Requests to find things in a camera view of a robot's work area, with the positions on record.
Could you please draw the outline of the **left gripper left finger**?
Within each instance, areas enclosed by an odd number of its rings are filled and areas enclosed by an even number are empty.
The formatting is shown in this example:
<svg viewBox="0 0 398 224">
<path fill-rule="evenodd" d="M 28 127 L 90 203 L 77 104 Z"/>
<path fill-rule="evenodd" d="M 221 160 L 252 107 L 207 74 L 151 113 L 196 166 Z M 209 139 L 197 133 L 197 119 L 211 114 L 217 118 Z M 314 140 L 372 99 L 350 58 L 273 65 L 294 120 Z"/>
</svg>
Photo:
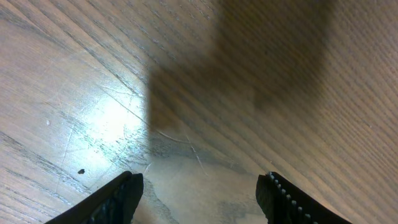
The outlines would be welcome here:
<svg viewBox="0 0 398 224">
<path fill-rule="evenodd" d="M 143 191 L 143 175 L 125 171 L 46 224 L 130 224 Z"/>
</svg>

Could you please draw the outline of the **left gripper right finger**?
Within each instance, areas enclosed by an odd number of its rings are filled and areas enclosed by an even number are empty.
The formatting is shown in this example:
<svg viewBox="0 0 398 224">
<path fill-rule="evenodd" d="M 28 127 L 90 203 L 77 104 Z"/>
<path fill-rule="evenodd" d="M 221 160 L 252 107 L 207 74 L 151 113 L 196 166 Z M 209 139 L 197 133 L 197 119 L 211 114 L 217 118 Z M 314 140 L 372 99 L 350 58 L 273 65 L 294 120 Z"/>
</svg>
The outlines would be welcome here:
<svg viewBox="0 0 398 224">
<path fill-rule="evenodd" d="M 256 200 L 268 224 L 350 224 L 276 172 L 258 176 Z"/>
</svg>

